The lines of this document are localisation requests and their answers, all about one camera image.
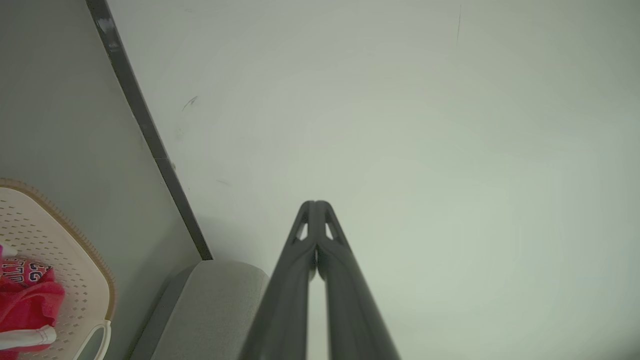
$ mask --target white basket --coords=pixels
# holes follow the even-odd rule
[[[19,359],[76,360],[93,333],[104,329],[96,360],[102,360],[111,339],[115,302],[113,276],[95,248],[34,188],[0,178],[0,243],[18,256],[52,265],[65,289],[56,321],[58,337],[40,352]]]

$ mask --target white wall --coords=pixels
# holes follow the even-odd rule
[[[219,258],[325,199],[404,359],[638,350],[637,3],[109,3]]]
[[[112,269],[106,359],[125,359],[165,282],[198,253],[86,3],[0,2],[0,53],[0,177],[44,193]]]

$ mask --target gray fabric upholstery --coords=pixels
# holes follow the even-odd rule
[[[262,270],[244,263],[199,263],[152,359],[236,360],[268,281]]]
[[[187,283],[191,272],[196,266],[197,265],[189,266],[171,279],[169,285],[164,290],[160,301],[158,301],[158,305],[151,314],[151,317],[147,322],[147,326],[145,326],[145,330],[142,332],[142,335],[136,344],[136,348],[133,350],[129,360],[151,359],[151,356],[156,351],[156,347],[160,342],[160,337],[162,336],[164,327],[169,321],[176,303],[178,303],[178,299],[180,298],[180,294],[182,294],[184,285]],[[91,358],[86,357],[86,359],[93,359],[94,355],[95,353],[91,354]]]

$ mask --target white strap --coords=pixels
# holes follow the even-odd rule
[[[56,329],[45,325],[39,329],[11,330],[0,332],[0,350],[15,347],[32,347],[56,341]]]

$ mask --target red clothing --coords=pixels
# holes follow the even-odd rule
[[[0,269],[0,332],[55,326],[65,290],[54,282],[53,269],[21,259],[6,261],[8,266],[3,264]],[[11,280],[10,277],[20,273],[17,269],[21,266],[26,266],[22,268],[22,275],[27,275],[27,278],[22,282]],[[3,274],[5,269],[11,270],[6,276]],[[15,359],[18,351],[39,351],[48,346],[2,350],[0,360]]]

